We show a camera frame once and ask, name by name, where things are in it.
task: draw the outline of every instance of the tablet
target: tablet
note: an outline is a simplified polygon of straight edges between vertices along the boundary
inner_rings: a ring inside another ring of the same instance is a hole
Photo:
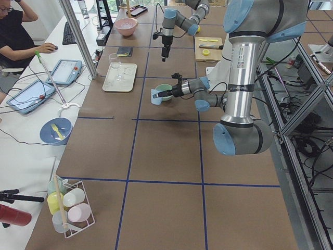
[[[80,60],[59,60],[52,70],[51,76],[56,84],[70,85],[80,74],[81,68]],[[52,84],[50,78],[47,78],[46,83]]]
[[[140,15],[141,13],[147,11],[148,8],[142,5],[137,5],[133,8],[130,9],[131,11],[131,16],[133,17],[137,17],[138,15]]]
[[[37,80],[9,99],[7,104],[21,114],[27,114],[45,102],[55,90],[52,85]]]

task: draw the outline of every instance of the man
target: man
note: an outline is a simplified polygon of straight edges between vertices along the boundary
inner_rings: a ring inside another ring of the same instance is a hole
[[[23,11],[14,10],[10,0],[0,0],[0,62],[9,68],[26,68],[35,55],[50,53],[56,49],[52,43],[35,47],[22,22],[38,19],[37,14],[24,0],[15,0]],[[0,93],[0,102],[4,95]]]

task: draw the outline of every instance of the black t-shirt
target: black t-shirt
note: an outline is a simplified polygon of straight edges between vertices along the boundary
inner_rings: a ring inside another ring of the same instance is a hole
[[[0,19],[0,48],[9,46],[13,51],[33,48],[35,44],[22,26],[23,12],[13,10],[8,13],[8,16]],[[27,59],[12,61],[9,58],[0,54],[1,64],[6,67],[23,67],[29,65],[33,56]]]

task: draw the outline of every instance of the yellow cup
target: yellow cup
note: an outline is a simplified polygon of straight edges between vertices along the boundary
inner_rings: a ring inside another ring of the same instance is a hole
[[[60,196],[61,200],[63,200],[63,194],[60,193]],[[56,192],[49,194],[47,198],[47,204],[48,204],[48,209],[50,210],[50,213],[52,215],[54,215],[57,211],[60,210]]]

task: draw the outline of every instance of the yellow spoon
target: yellow spoon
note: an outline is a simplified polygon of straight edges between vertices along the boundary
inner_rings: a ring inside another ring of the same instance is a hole
[[[200,41],[203,41],[203,42],[218,42],[217,39],[199,39]]]
[[[124,53],[124,54],[117,54],[118,56],[128,56],[129,55],[129,53],[128,52],[126,52],[126,53]]]
[[[61,140],[63,140],[63,139],[65,138],[65,137],[63,137],[63,135],[59,132],[57,125],[55,125],[54,123],[52,123],[52,124],[51,124],[51,127],[52,127],[52,129],[57,133],[57,135],[59,136],[59,138],[60,138]]]

